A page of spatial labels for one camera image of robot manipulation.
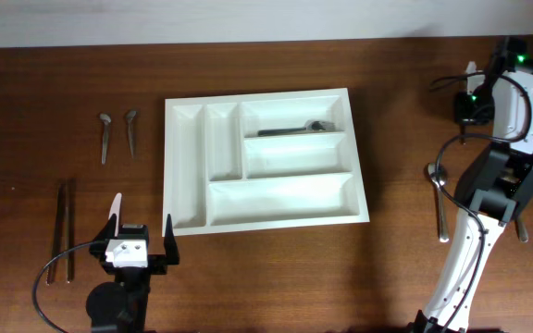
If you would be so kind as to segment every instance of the silver spoon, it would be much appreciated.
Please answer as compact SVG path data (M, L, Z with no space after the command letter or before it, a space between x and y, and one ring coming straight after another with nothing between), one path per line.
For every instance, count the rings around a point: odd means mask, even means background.
M110 116L100 114L100 120L104 122L104 135L102 137L102 164L106 163L106 152L108 151L108 138L110 137Z
M436 177L435 177L435 163L429 163L427 165L427 173L429 176L429 179L431 182L433 182L433 185L435 186L435 191L437 192L437 207L438 211L440 213L439 216L439 230L440 230L440 242L448 242L450 241L450 234L448 232L448 225L445 220L445 211L443 208L443 193L441 193L440 185L438 184ZM448 182L448 174L447 171L445 171L445 168L440 165L439 169L439 181L441 186L445 186Z
M135 119L135 116L137 116L137 110L131 110L125 116L128 125L130 157L132 158L135 158L135 134L133 133L133 119Z

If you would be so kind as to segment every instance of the brown table surface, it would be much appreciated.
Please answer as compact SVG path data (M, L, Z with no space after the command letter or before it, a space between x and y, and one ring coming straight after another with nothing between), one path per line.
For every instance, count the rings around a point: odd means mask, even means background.
M533 57L533 37L527 40ZM438 242L423 169L457 134L454 89L431 94L427 86L468 60L484 66L496 41L0 49L0 332L49 331L31 306L31 285L50 256L59 179L76 179L76 243L95 236L120 191L122 222L148 225L151 253L163 251L164 99L340 87L349 88L371 222L179 237L181 265L152 278L147 328L405 326L429 300L450 247ZM141 110L134 160L123 118L131 108ZM105 166L101 112L115 119ZM446 154L450 191L485 145L456 145ZM449 204L452 234L455 211ZM477 290L471 327L533 332L533 200L524 217L530 242L505 230ZM87 331L86 297L108 280L80 252L73 283L42 284L42 307L61 327Z

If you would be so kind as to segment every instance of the cable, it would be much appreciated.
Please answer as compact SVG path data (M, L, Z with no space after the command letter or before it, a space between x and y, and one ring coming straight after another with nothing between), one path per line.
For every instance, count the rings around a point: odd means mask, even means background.
M454 84L454 83L456 83L458 81L466 80L466 79L468 79L470 77L473 77L473 76L476 76L476 75L485 75L486 76L486 73L484 71L479 71L479 72L470 73L470 74L461 75L461 76L450 76L450 77L439 78L439 79L436 79L436 80L431 82L431 84L430 84L431 87L429 88L429 90L431 92L435 92L435 91L437 91L439 89L443 89L445 87L448 87L448 86L450 86L450 85L452 85L452 84ZM475 221L477 222L478 230L480 231L480 247L478 248L477 262L475 264L474 270L472 271L472 277L470 278L470 282L468 283L468 287L465 289L464 296L462 297L462 300L460 300L460 302L458 303L456 308L453 310L452 315L450 316L450 318L446 321L445 325L443 326L443 329L441 330L441 333L445 333L448 330L448 326L453 321L453 319L457 316L458 312L460 311L460 309L464 305L465 300L468 297L468 294L470 293L470 290L472 289L472 286L475 283L475 280L477 278L477 273L478 273L478 270L480 268L480 259L482 258L482 254L484 253L484 249L485 249L485 233L486 233L485 227L482 224L482 221L480 220L480 218L478 217L478 214L473 212L472 210L470 210L463 203L460 203L455 198L453 198L443 188L443 186L441 185L440 180L439 180L439 168L440 168L441 158L443 157L443 154L445 153L445 150L447 149L447 147L450 144L452 144L452 143L454 143L456 141L459 141L461 139L476 138L476 139L484 139L484 140L489 140L489 141L498 142L498 143L512 143L512 142L522 141L522 140L525 139L525 137L529 133L529 130L530 130L530 127L531 127L531 124L532 124L532 104L531 104L531 102L529 100L529 96L527 94L526 89L524 89L524 87L521 84L519 84L516 80L511 79L510 77L504 76L502 74L498 74L496 76L499 79L508 81L513 86L515 86L515 88L517 88L517 90L519 92L521 92L522 97L524 98L524 102L526 103L526 124L524 126L524 130L522 130L522 132L519 135L517 135L516 137L514 137L512 139L497 138L497 137L493 137L493 136L486 135L486 134L480 134L480 133L467 133L467 134L456 135L453 138L449 139L446 143L444 143L443 146L441 146L440 151L439 151L439 153L437 155L437 159L435 161L436 181L438 182L438 185L439 185L439 188L441 190L441 193L446 198L448 198L452 203L454 203L456 206L458 206L458 208L461 208L461 209L465 210L468 213L469 216L474 218ZM439 86L439 87L433 87L434 84L436 84L437 82L443 81L443 80L450 80L450 81L445 83L445 84L443 84L443 85L441 85L441 86Z
M53 323L44 313L43 313L43 310L41 310L41 307L40 305L38 305L38 300L36 299L36 290L38 289L38 285L41 281L41 278L43 277L43 274L44 272L46 272L46 269L52 265L55 261L59 260L60 258L72 253L72 252L75 252L81 248L84 248L86 246L91 246L91 245L95 245L95 244L104 244L106 243L105 240L95 240L95 241L88 241L88 242L85 242L85 243L82 243L80 245L76 245L62 253L60 253L59 255L57 255L55 258L51 259L51 261L49 261L46 265L44 265L43 269L41 269L41 272L38 273L38 275L36 276L36 280L34 281L34 285L32 286L32 305L34 305L34 310L36 310L36 313L42 318L42 320L50 327L52 327L54 330L56 330L57 332L63 332L63 333L68 333L66 330L64 330L63 328L55 325L55 323Z

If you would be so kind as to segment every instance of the white plastic panel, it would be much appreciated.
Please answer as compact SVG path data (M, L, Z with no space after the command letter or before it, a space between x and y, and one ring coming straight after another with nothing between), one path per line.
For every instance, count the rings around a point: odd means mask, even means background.
M346 89L166 100L165 161L177 236L369 221Z

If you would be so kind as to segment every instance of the cutlery organizer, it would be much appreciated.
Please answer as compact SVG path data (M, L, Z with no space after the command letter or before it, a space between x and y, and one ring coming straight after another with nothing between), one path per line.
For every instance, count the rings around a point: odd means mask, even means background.
M333 131L259 130L330 121ZM166 100L175 235L368 222L346 89Z

